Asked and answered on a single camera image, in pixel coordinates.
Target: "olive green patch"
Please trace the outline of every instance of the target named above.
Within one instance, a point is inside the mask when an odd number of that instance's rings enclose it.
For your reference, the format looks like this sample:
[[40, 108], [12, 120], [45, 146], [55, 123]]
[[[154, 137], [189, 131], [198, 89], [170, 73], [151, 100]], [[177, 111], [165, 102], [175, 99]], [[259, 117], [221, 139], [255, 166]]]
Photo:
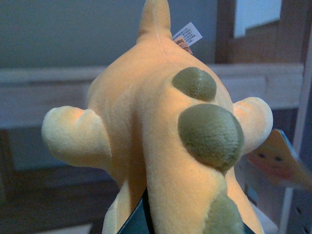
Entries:
[[202, 101], [210, 101], [216, 94], [215, 80], [196, 67], [188, 67], [178, 72], [172, 85], [185, 95]]
[[183, 145], [198, 161], [221, 172], [241, 156], [242, 128], [229, 111], [212, 104], [199, 104], [183, 111], [178, 119]]
[[235, 203], [220, 194], [211, 204], [203, 234], [244, 234], [244, 224]]

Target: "plush back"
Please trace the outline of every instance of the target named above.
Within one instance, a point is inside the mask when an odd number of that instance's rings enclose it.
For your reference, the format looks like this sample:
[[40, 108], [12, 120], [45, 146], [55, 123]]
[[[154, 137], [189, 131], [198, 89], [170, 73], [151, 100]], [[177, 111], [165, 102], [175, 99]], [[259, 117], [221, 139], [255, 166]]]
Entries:
[[118, 183], [103, 233], [118, 232], [147, 186], [158, 234], [241, 234], [243, 222], [258, 234], [233, 166], [271, 128], [267, 104], [233, 104], [216, 74], [172, 41], [167, 1], [147, 0], [136, 45], [93, 81], [88, 109], [51, 110], [42, 135], [55, 157]]

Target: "plush arm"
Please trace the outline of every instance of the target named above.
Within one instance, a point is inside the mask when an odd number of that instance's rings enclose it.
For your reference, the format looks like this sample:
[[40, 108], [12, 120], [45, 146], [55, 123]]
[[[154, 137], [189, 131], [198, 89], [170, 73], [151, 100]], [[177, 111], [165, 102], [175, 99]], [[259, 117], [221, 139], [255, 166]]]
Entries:
[[233, 107], [234, 116], [240, 123], [245, 137], [243, 154], [247, 154], [269, 136], [273, 125], [272, 112], [267, 103], [256, 97], [238, 101]]
[[54, 108], [42, 126], [51, 153], [72, 166], [111, 167], [111, 148], [101, 118], [93, 110], [71, 106]]

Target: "hang tag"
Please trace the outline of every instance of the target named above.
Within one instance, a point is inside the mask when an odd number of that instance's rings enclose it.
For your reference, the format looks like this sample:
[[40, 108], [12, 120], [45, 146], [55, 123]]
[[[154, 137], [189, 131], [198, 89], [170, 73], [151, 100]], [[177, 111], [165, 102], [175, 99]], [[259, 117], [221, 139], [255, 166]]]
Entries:
[[247, 159], [261, 169], [274, 185], [312, 191], [311, 172], [299, 160], [281, 130], [272, 130], [262, 145], [247, 154]]
[[192, 51], [191, 51], [191, 49], [190, 49], [189, 46], [187, 45], [187, 43], [186, 43], [186, 41], [185, 41], [185, 39], [184, 39], [183, 36], [180, 36], [180, 37], [174, 39], [174, 42], [175, 42], [178, 46], [180, 46], [183, 50], [189, 52], [191, 55], [193, 54]]
[[180, 31], [178, 31], [173, 36], [173, 40], [177, 39], [180, 36], [184, 37], [188, 46], [193, 45], [195, 42], [203, 38], [191, 22], [184, 26]]

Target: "white label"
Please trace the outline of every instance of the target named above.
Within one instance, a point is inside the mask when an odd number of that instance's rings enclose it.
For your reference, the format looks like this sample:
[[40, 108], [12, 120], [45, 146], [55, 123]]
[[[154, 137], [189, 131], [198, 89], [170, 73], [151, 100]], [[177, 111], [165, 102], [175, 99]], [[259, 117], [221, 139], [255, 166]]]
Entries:
[[177, 39], [178, 37], [183, 36], [187, 45], [191, 46], [198, 40], [202, 39], [202, 35], [199, 31], [195, 28], [195, 26], [190, 22], [180, 31], [178, 31], [174, 36], [173, 40]]
[[192, 51], [191, 51], [191, 49], [190, 49], [189, 46], [187, 45], [187, 43], [186, 43], [186, 41], [185, 41], [185, 39], [184, 39], [183, 36], [180, 36], [180, 37], [174, 39], [174, 42], [175, 42], [178, 46], [180, 46], [183, 50], [189, 52], [191, 55], [193, 54]]

